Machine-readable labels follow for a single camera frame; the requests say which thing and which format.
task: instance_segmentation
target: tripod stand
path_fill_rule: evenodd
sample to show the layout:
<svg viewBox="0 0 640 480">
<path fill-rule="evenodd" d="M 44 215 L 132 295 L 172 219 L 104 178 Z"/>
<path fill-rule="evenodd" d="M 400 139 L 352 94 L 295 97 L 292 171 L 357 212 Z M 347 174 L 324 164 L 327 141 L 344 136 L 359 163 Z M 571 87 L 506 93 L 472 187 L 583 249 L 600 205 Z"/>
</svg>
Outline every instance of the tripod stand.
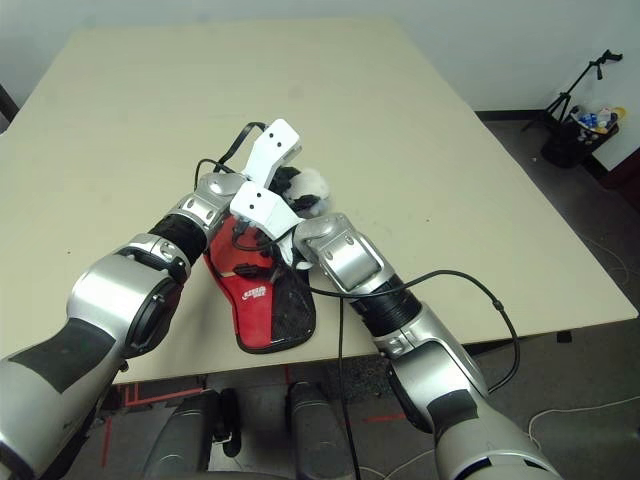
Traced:
<svg viewBox="0 0 640 480">
<path fill-rule="evenodd" d="M 551 104 L 547 108 L 545 108 L 542 112 L 536 115 L 535 118 L 533 118 L 529 123 L 527 123 L 524 127 L 522 127 L 521 131 L 522 132 L 526 131 L 531 125 L 533 125 L 536 122 L 544 122 L 544 119 L 547 117 L 547 115 L 552 115 L 553 112 L 555 112 L 560 105 L 562 105 L 562 112 L 560 113 L 560 118 L 558 118 L 558 122 L 562 123 L 562 121 L 564 120 L 564 115 L 567 112 L 567 106 L 571 101 L 571 91 L 576 87 L 576 85 L 578 85 L 578 83 L 580 83 L 580 80 L 582 80 L 582 78 L 587 74 L 587 72 L 589 72 L 589 70 L 591 70 L 592 67 L 596 67 L 596 70 L 598 72 L 597 78 L 598 80 L 602 80 L 603 75 L 602 75 L 602 69 L 600 68 L 600 65 L 604 65 L 607 60 L 611 60 L 612 62 L 619 62 L 620 60 L 622 60 L 622 54 L 621 53 L 615 54 L 615 53 L 611 53 L 611 50 L 606 50 L 599 58 L 597 58 L 596 60 L 591 60 L 589 62 L 589 65 L 587 65 L 587 68 L 584 69 L 584 71 L 580 74 L 577 80 L 573 82 L 571 87 L 569 87 L 569 90 L 567 90 L 566 92 L 561 92 L 558 98 L 556 98 L 553 102 L 551 102 Z"/>
</svg>

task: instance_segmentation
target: beige table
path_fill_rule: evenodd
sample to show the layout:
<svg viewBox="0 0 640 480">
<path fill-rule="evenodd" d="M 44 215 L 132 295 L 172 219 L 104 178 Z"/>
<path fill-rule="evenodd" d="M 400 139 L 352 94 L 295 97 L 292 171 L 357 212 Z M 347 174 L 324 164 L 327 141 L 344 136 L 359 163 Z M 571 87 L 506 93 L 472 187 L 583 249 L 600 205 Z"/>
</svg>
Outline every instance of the beige table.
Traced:
<svg viewBox="0 0 640 480">
<path fill-rule="evenodd" d="M 636 312 L 525 173 L 394 24 L 314 20 L 76 34 L 0 139 L 2 355 L 65 321 L 100 256 L 147 231 L 250 120 L 287 119 L 298 167 L 319 169 L 346 212 L 408 280 L 478 276 L 520 335 Z M 244 163 L 247 148 L 232 165 Z M 329 285 L 318 276 L 314 283 Z M 416 287 L 462 342 L 508 332 L 463 280 Z M 335 299 L 295 349 L 249 355 L 199 262 L 165 341 L 118 381 L 336 356 Z M 374 352 L 349 312 L 347 355 Z"/>
</svg>

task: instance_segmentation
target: white wall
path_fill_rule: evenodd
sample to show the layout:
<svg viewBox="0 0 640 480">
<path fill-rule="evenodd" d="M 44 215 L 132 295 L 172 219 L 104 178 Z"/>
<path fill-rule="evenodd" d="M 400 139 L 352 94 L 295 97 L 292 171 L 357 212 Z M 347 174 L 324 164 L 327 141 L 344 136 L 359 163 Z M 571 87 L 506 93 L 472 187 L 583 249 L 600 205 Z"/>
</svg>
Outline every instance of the white wall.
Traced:
<svg viewBox="0 0 640 480">
<path fill-rule="evenodd" d="M 609 170 L 640 146 L 640 2 L 628 0 L 625 8 L 613 12 L 593 43 L 593 57 L 607 48 L 622 52 L 618 63 L 603 67 L 603 80 L 595 71 L 575 90 L 575 102 L 591 109 L 622 106 L 627 116 L 620 122 L 620 132 L 600 147 L 594 156 Z"/>
<path fill-rule="evenodd" d="M 0 0 L 0 82 L 22 105 L 79 27 L 386 15 L 403 25 L 475 110 L 542 108 L 592 55 L 590 32 L 611 28 L 610 12 L 625 17 L 633 3 L 638 1 Z"/>
</svg>

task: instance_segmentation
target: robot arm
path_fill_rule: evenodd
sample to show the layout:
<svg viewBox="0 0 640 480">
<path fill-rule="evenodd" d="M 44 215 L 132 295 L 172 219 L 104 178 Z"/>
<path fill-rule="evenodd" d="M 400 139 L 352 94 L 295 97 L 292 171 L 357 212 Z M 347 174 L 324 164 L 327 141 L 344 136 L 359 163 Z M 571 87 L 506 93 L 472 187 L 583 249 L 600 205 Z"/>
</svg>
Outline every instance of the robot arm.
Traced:
<svg viewBox="0 0 640 480">
<path fill-rule="evenodd" d="M 191 266 L 245 181 L 238 174 L 205 175 L 148 233 L 82 274 L 62 330 L 0 361 L 2 468 L 22 479 L 64 473 L 126 359 L 166 335 Z"/>
<path fill-rule="evenodd" d="M 345 294 L 402 284 L 343 214 L 301 223 L 293 243 Z M 407 418 L 435 435 L 441 480 L 559 478 L 533 442 L 489 405 L 480 370 L 426 303 L 409 290 L 350 303 L 390 359 L 389 382 Z"/>
<path fill-rule="evenodd" d="M 191 266 L 228 210 L 278 239 L 285 262 L 300 252 L 306 268 L 320 265 L 345 294 L 402 285 L 344 215 L 302 221 L 264 188 L 300 150 L 298 141 L 286 122 L 274 122 L 243 175 L 202 177 L 148 233 L 80 277 L 60 332 L 0 360 L 0 479 L 64 474 L 118 370 L 166 335 Z M 404 289 L 354 297 L 351 306 L 390 359 L 389 380 L 407 417 L 434 433 L 442 480 L 559 478 L 524 433 L 489 406 L 477 366 L 425 303 Z"/>
</svg>

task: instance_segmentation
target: black wire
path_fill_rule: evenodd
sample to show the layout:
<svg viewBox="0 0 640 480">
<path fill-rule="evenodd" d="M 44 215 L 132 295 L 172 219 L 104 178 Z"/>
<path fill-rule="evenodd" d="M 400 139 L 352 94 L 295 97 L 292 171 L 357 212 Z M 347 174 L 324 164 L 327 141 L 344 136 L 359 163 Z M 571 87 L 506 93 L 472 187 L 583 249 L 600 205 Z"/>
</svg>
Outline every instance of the black wire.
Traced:
<svg viewBox="0 0 640 480">
<path fill-rule="evenodd" d="M 344 425 L 347 429 L 347 439 L 349 440 L 349 450 L 351 450 L 351 460 L 356 474 L 356 480 L 360 480 L 360 464 L 358 463 L 358 454 L 356 453 L 356 444 L 353 441 L 353 432 L 351 431 L 351 420 L 349 419 L 349 410 L 347 409 L 347 400 L 344 396 L 344 377 L 342 375 L 342 344 L 344 339 L 344 298 L 340 298 L 340 327 L 338 328 L 338 385 L 340 387 L 340 404 L 342 405 L 342 416 L 344 417 Z"/>
<path fill-rule="evenodd" d="M 224 173 L 236 173 L 235 170 L 233 170 L 232 168 L 227 167 L 226 165 L 220 163 L 220 162 L 216 162 L 215 160 L 211 160 L 210 158 L 203 158 L 202 160 L 200 160 L 198 162 L 198 165 L 196 166 L 196 173 L 193 176 L 193 189 L 195 190 L 196 188 L 198 188 L 198 179 L 200 178 L 200 167 L 202 167 L 202 165 L 204 165 L 205 163 L 210 163 L 212 165 L 215 165 L 216 168 L 220 167 L 220 169 L 224 172 Z"/>
<path fill-rule="evenodd" d="M 511 319 L 509 318 L 509 315 L 505 311 L 504 305 L 502 305 L 502 302 L 498 300 L 498 298 L 493 294 L 493 292 L 491 292 L 491 290 L 489 290 L 482 282 L 480 282 L 480 280 L 472 277 L 468 273 L 459 272 L 457 270 L 434 270 L 433 272 L 425 273 L 424 275 L 414 278 L 413 280 L 403 283 L 402 285 L 399 285 L 397 287 L 390 288 L 389 290 L 384 290 L 384 291 L 375 292 L 375 293 L 361 293 L 361 294 L 321 290 L 319 288 L 315 288 L 315 287 L 312 287 L 311 285 L 306 284 L 305 282 L 302 281 L 302 279 L 300 279 L 300 277 L 298 277 L 297 274 L 294 275 L 294 277 L 297 278 L 303 285 L 305 285 L 305 287 L 308 288 L 311 292 L 316 293 L 318 295 L 323 295 L 325 297 L 340 298 L 340 299 L 344 299 L 344 298 L 358 299 L 358 298 L 380 297 L 382 295 L 398 293 L 402 290 L 406 290 L 407 288 L 410 288 L 414 285 L 422 283 L 425 280 L 428 280 L 430 278 L 434 278 L 440 275 L 452 275 L 454 277 L 464 278 L 465 280 L 468 280 L 469 282 L 473 283 L 476 287 L 478 287 L 480 290 L 482 290 L 482 292 L 487 297 L 489 297 L 489 299 L 491 300 L 491 303 L 493 304 L 493 307 L 498 311 L 498 313 L 500 313 L 500 316 L 502 317 L 502 319 L 504 320 L 504 323 L 507 325 L 507 328 L 509 329 L 509 333 L 511 334 L 511 342 L 513 344 L 513 364 L 511 365 L 511 369 L 509 369 L 507 374 L 501 380 L 499 380 L 494 385 L 489 387 L 489 393 L 493 393 L 499 388 L 504 387 L 507 383 L 509 383 L 509 381 L 511 381 L 511 379 L 516 375 L 518 368 L 520 368 L 520 339 L 518 338 L 516 329 L 514 328 L 513 323 L 511 323 Z"/>
<path fill-rule="evenodd" d="M 294 225 L 289 230 L 287 230 L 282 235 L 280 235 L 278 238 L 274 238 L 273 240 L 269 240 L 268 242 L 263 243 L 262 245 L 257 245 L 255 247 L 250 247 L 248 245 L 239 244 L 238 243 L 238 237 L 240 237 L 241 235 L 239 235 L 238 237 L 236 237 L 236 236 L 231 237 L 231 244 L 235 248 L 237 248 L 238 250 L 242 250 L 244 252 L 262 252 L 264 250 L 267 250 L 268 248 L 273 247 L 274 245 L 277 245 L 280 240 L 282 240 L 287 235 L 289 235 L 291 232 L 293 232 L 296 227 L 297 227 L 297 225 Z"/>
<path fill-rule="evenodd" d="M 267 125 L 263 122 L 247 123 L 244 126 L 244 128 L 240 131 L 236 139 L 233 141 L 233 143 L 229 147 L 229 150 L 227 150 L 227 153 L 225 153 L 222 157 L 220 157 L 220 160 L 218 160 L 218 162 L 220 162 L 221 164 L 224 164 L 227 162 L 227 160 L 233 157 L 233 155 L 235 155 L 238 148 L 240 148 L 240 145 L 242 145 L 242 142 L 244 142 L 245 138 L 247 138 L 247 136 L 251 133 L 251 130 L 253 130 L 256 127 L 258 127 L 263 132 L 267 129 Z M 216 168 L 213 171 L 218 172 L 220 169 L 221 169 L 220 166 L 216 166 Z"/>
<path fill-rule="evenodd" d="M 227 150 L 227 152 L 222 157 L 220 157 L 220 159 L 217 162 L 209 158 L 203 158 L 202 160 L 200 160 L 198 162 L 198 166 L 196 167 L 195 178 L 193 180 L 193 189 L 195 190 L 196 188 L 198 188 L 198 178 L 200 178 L 200 167 L 202 166 L 203 163 L 211 163 L 215 165 L 215 168 L 213 169 L 214 172 L 219 172 L 220 170 L 222 170 L 225 173 L 235 173 L 232 169 L 230 169 L 229 167 L 226 167 L 224 164 L 231 157 L 235 155 L 235 153 L 238 151 L 238 148 L 240 148 L 240 145 L 242 145 L 242 142 L 244 142 L 244 140 L 247 138 L 249 133 L 251 133 L 251 130 L 253 130 L 256 127 L 264 132 L 267 129 L 267 124 L 263 122 L 247 123 L 244 126 L 244 128 L 240 131 L 236 139 L 233 141 L 233 143 L 229 147 L 229 150 Z"/>
</svg>

